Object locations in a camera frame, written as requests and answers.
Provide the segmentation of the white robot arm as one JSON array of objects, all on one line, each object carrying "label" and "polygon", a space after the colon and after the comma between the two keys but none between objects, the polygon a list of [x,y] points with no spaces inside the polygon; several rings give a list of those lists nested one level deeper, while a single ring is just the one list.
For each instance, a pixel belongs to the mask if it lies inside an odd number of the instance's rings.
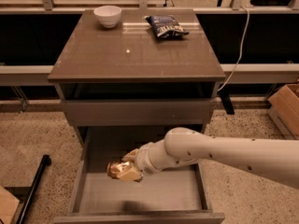
[{"label": "white robot arm", "polygon": [[214,137],[174,128],[163,140],[147,143],[122,158],[138,176],[192,165],[201,159],[299,188],[298,140]]}]

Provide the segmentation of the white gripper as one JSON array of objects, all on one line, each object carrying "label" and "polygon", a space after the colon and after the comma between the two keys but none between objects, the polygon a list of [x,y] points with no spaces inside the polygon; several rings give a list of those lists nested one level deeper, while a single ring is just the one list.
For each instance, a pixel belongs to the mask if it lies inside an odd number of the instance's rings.
[{"label": "white gripper", "polygon": [[[199,162],[198,159],[182,159],[170,156],[165,149],[164,141],[156,143],[147,143],[140,149],[134,149],[122,157],[122,161],[135,162],[135,167],[143,175],[154,175],[160,173],[164,169],[179,168],[183,166],[193,165]],[[143,175],[136,169],[130,168],[122,170],[117,178],[121,181],[141,181]]]}]

